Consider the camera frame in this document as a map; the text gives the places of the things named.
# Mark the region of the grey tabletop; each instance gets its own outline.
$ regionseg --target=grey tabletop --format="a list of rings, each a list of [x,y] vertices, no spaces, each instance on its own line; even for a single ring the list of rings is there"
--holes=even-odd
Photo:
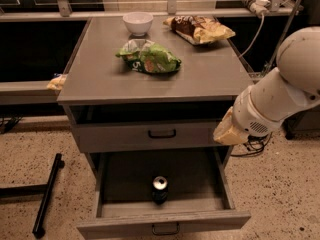
[[[91,105],[234,99],[252,84],[228,41],[193,46],[155,16],[144,37],[182,60],[180,70],[149,75],[115,56],[129,39],[122,17],[93,18],[58,97],[58,103]]]

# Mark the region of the white robot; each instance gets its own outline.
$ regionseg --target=white robot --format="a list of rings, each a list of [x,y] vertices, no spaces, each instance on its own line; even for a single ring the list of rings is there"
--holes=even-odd
[[[301,29],[285,39],[277,67],[235,100],[214,131],[223,145],[264,137],[291,115],[320,105],[320,27]]]

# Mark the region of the floor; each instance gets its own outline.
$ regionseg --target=floor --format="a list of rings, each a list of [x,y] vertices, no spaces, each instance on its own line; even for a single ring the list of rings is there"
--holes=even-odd
[[[252,215],[241,230],[161,239],[320,239],[319,140],[320,133],[313,133],[288,141],[279,130],[262,155],[230,158],[225,172],[236,209]],[[243,146],[236,146],[233,154],[242,152]],[[23,118],[0,135],[0,187],[46,183],[56,153],[63,154],[65,167],[54,186],[43,239],[83,239],[76,225],[92,216],[95,179],[65,116]],[[40,199],[0,199],[0,239],[34,239]],[[155,239],[159,237],[131,238]]]

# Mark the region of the black can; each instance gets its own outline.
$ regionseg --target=black can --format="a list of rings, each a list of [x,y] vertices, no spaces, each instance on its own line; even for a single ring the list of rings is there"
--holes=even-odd
[[[152,182],[152,199],[156,204],[163,204],[168,197],[168,181],[163,176],[158,176]]]

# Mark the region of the black metal stand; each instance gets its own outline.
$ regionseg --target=black metal stand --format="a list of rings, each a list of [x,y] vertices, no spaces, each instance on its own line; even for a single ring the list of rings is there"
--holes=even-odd
[[[14,188],[0,188],[0,198],[43,194],[37,219],[32,230],[32,233],[38,239],[42,238],[45,234],[42,224],[50,202],[50,197],[58,170],[64,167],[64,161],[62,161],[61,158],[62,155],[60,153],[56,154],[47,184]]]

